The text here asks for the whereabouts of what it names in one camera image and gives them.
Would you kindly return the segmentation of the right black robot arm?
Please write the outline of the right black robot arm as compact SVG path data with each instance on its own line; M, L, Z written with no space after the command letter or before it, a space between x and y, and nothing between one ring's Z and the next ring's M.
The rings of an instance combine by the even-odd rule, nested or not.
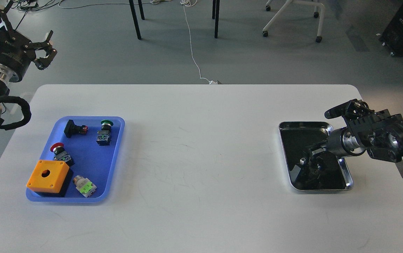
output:
M355 157L367 153L374 160L400 162L403 157L403 117L387 109L375 111L362 100L352 99L324 113L325 118L342 117L346 127L334 130L324 141L306 146L297 167L319 178L327 165L321 155Z

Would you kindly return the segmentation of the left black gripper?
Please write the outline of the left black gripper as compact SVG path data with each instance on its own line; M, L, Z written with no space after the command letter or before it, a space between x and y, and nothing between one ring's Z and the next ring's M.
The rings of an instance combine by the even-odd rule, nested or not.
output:
M6 3L0 7L0 64L14 72L10 82L20 82L23 80L31 62L37 69L44 70L57 55L57 50L53 48L51 37L53 30L45 35L43 42L32 42L21 33L15 33L15 40L12 41L12 25L7 17L7 12L11 9L12 3ZM24 51L25 45L29 44L29 58ZM37 57L36 51L44 51L44 57Z

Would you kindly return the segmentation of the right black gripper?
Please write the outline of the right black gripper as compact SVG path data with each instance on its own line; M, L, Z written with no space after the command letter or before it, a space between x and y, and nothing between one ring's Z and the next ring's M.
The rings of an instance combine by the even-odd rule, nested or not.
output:
M308 166L310 180L319 179L320 176L333 171L333 155L336 157L351 156L343 147L344 132L345 128L333 130L327 141L320 141L303 149L300 165Z

